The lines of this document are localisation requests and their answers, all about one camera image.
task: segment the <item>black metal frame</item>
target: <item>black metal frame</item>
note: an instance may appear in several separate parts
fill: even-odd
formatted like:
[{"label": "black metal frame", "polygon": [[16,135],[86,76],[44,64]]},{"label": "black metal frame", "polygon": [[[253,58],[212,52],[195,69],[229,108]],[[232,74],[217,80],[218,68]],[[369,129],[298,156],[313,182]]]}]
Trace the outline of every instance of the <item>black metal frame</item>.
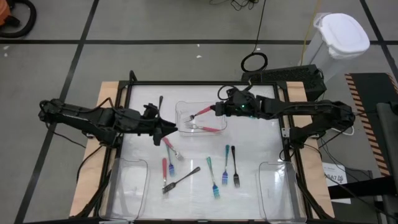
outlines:
[{"label": "black metal frame", "polygon": [[[236,82],[236,81],[231,81],[231,82],[226,82],[226,81],[215,81],[215,82],[214,81],[161,81],[161,82],[137,81],[135,75],[130,73],[130,80],[119,81],[118,92],[116,94],[115,106],[120,107],[122,93],[123,93],[123,90],[126,88],[127,92],[126,92],[126,99],[124,102],[124,107],[125,108],[129,107],[129,102],[130,102],[130,98],[131,98],[131,90],[134,85],[219,85],[219,86],[221,86],[221,85],[247,85],[247,84],[248,84],[247,82]],[[279,95],[279,88],[280,88],[283,92],[284,100],[289,101],[289,95],[287,92],[286,82],[263,82],[263,83],[253,83],[253,85],[272,86],[274,89],[275,98],[278,97],[279,99],[280,99],[280,95]],[[292,116],[288,116],[288,119],[289,119],[289,126],[293,127],[294,121],[293,121]],[[280,124],[281,128],[285,127],[284,119],[282,117],[279,118],[279,124]],[[285,160],[291,161],[290,154],[289,154],[289,150],[290,150],[289,141],[287,139],[284,139],[284,137],[282,135],[282,131],[280,131],[280,136],[282,139]],[[118,147],[116,149],[115,159],[120,158],[122,147],[123,147],[123,144],[121,143],[120,147]],[[302,165],[302,161],[301,161],[300,150],[299,149],[295,150],[294,154],[295,154],[295,158],[296,158],[298,176],[300,178],[302,178],[303,182],[305,183],[305,175],[304,175],[304,169],[303,169],[303,165]],[[107,148],[104,162],[103,162],[102,171],[101,171],[101,180],[99,182],[100,185],[104,182],[104,179],[106,177],[110,159],[111,159],[111,149]],[[110,181],[109,187],[111,188],[111,190],[109,192],[114,192],[115,186],[113,184],[113,181]],[[290,185],[289,187],[292,189],[292,192],[296,191],[295,186]],[[302,197],[302,200],[304,202],[305,213],[306,213],[307,218],[312,218],[313,216],[312,216],[312,209],[311,209],[310,203],[307,201],[307,199],[305,197]],[[95,212],[94,212],[95,216],[99,216],[98,212],[101,207],[101,201],[102,200],[99,200],[99,202],[95,206]],[[110,202],[112,202],[112,201],[113,201],[113,196],[109,195],[107,210],[110,210],[109,209],[111,206]],[[299,212],[300,211],[297,209],[294,210],[295,214],[298,214]]]}]

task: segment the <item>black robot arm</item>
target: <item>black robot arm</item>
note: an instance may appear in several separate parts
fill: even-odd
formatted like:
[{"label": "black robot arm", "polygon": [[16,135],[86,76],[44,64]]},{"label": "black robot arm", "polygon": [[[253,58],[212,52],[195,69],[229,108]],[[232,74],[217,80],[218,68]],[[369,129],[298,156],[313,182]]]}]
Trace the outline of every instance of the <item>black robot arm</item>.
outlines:
[{"label": "black robot arm", "polygon": [[158,116],[159,111],[152,103],[144,106],[143,115],[132,109],[96,107],[93,109],[63,103],[58,99],[40,102],[39,118],[46,124],[63,123],[84,133],[94,135],[100,144],[117,147],[118,136],[124,133],[149,134],[154,144],[177,130],[174,123]]},{"label": "black robot arm", "polygon": [[216,116],[249,116],[262,119],[276,119],[285,115],[312,115],[313,122],[302,128],[292,127],[283,130],[294,148],[303,148],[304,142],[313,135],[323,136],[326,130],[336,128],[346,130],[355,121],[350,106],[340,102],[322,100],[318,102],[283,102],[249,92],[251,86],[239,90],[231,86],[227,99],[211,106]]}]

